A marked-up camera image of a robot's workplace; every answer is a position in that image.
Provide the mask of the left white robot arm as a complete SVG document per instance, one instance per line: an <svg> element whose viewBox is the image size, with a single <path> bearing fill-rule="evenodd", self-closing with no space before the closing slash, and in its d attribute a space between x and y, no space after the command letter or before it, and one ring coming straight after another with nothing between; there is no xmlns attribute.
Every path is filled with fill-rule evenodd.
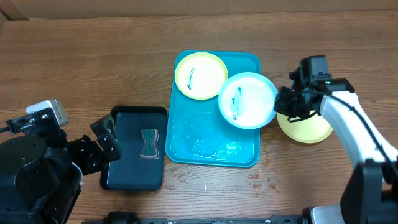
<svg viewBox="0 0 398 224"><path fill-rule="evenodd" d="M120 158L111 115L91 125L95 140L67 141L50 109L6 124L23 135L1 143L1 223L65 223L83 176Z"/></svg>

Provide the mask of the light blue plate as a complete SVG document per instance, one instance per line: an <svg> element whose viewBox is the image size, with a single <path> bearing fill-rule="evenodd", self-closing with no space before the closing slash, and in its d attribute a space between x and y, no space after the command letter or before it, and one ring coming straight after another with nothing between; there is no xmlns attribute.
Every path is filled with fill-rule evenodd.
<svg viewBox="0 0 398 224"><path fill-rule="evenodd" d="M224 119L241 129L269 124L276 112L277 88L264 75L243 72L228 78L218 94L218 108Z"/></svg>

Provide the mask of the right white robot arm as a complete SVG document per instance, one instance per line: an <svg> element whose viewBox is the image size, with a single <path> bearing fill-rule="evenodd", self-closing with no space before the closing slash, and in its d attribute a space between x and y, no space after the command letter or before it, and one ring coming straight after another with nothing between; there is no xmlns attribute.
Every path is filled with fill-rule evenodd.
<svg viewBox="0 0 398 224"><path fill-rule="evenodd" d="M323 72L296 70L289 78L292 86L279 89L275 111L291 123L323 117L353 165L340 202L309 209L309 223L397 223L397 149L368 118L352 85Z"/></svg>

